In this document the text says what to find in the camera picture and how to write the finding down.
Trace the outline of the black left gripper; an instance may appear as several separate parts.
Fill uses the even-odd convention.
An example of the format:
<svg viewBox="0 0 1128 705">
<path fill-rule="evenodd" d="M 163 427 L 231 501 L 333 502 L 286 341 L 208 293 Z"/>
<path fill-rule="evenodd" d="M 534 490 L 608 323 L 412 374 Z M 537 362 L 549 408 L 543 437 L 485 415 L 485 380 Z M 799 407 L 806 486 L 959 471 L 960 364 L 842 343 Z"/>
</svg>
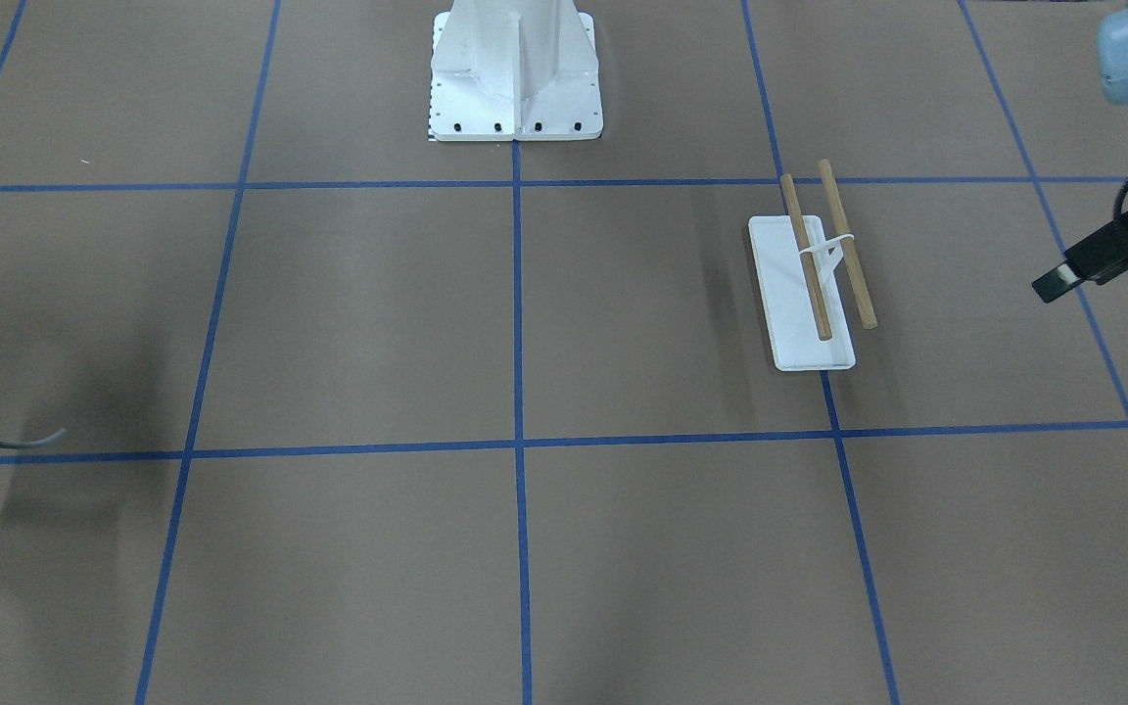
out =
<svg viewBox="0 0 1128 705">
<path fill-rule="evenodd" d="M 1031 282 L 1045 305 L 1068 296 L 1083 282 L 1104 285 L 1128 271 L 1128 210 L 1098 231 L 1070 246 L 1065 264 L 1058 264 Z"/>
</svg>

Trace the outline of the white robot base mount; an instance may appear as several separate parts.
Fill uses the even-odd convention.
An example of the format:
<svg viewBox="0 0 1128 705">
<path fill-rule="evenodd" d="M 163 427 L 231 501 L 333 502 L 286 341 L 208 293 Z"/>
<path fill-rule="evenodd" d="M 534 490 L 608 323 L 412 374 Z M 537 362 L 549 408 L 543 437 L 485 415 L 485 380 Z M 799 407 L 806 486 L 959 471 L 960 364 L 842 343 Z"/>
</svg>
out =
<svg viewBox="0 0 1128 705">
<path fill-rule="evenodd" d="M 594 18 L 573 1 L 455 1 L 433 19 L 431 50 L 430 139 L 603 134 Z"/>
</svg>

